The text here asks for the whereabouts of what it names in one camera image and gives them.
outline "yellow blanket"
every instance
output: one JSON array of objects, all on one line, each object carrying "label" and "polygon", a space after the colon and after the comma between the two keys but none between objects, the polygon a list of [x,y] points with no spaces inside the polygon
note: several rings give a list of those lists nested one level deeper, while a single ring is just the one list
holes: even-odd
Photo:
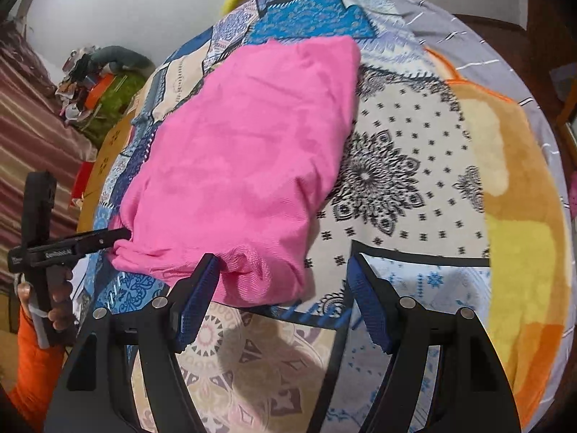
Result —
[{"label": "yellow blanket", "polygon": [[571,240],[523,109],[461,78],[442,56],[429,53],[458,98],[471,135],[490,243],[487,330],[525,426],[541,400],[563,334]]}]

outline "floor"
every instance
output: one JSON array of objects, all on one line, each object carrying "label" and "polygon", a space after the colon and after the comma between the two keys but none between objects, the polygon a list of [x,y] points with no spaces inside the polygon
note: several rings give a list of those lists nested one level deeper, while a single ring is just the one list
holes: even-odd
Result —
[{"label": "floor", "polygon": [[[478,22],[465,22],[485,39],[517,72],[538,102],[547,121],[553,126],[555,119],[561,109],[563,109],[563,103],[557,97],[555,89],[553,89],[549,73],[540,69],[538,63],[533,60],[526,33],[521,31],[520,28],[519,30],[512,30]],[[562,139],[558,137],[555,129],[553,129],[553,132],[559,145],[565,180],[569,181],[573,172],[572,162]]]}]

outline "green fabric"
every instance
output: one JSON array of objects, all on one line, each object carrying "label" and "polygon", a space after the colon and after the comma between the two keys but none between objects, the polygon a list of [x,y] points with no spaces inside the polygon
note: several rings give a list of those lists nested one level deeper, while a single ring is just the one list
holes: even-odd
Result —
[{"label": "green fabric", "polygon": [[132,97],[140,91],[145,83],[145,77],[134,71],[125,71],[116,75],[112,84],[96,104],[92,115],[83,125],[77,127],[78,130],[94,146],[100,148],[106,134],[122,119]]}]

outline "orange sleeve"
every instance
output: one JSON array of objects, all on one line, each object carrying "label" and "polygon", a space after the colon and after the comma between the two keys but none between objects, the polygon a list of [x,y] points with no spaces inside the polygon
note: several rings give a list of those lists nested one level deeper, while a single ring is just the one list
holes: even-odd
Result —
[{"label": "orange sleeve", "polygon": [[46,350],[38,347],[32,321],[20,310],[18,374],[16,386],[8,397],[30,426],[39,433],[43,429],[63,359],[64,347],[50,347]]}]

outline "striped curtain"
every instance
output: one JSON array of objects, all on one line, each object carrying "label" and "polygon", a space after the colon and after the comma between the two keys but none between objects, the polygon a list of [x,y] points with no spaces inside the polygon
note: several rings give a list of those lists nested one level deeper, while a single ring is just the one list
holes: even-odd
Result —
[{"label": "striped curtain", "polygon": [[20,244],[24,182],[30,171],[50,171],[58,181],[51,234],[76,231],[70,191],[83,161],[96,149],[57,112],[55,86],[12,22],[0,24],[0,292],[9,291],[8,250]]}]

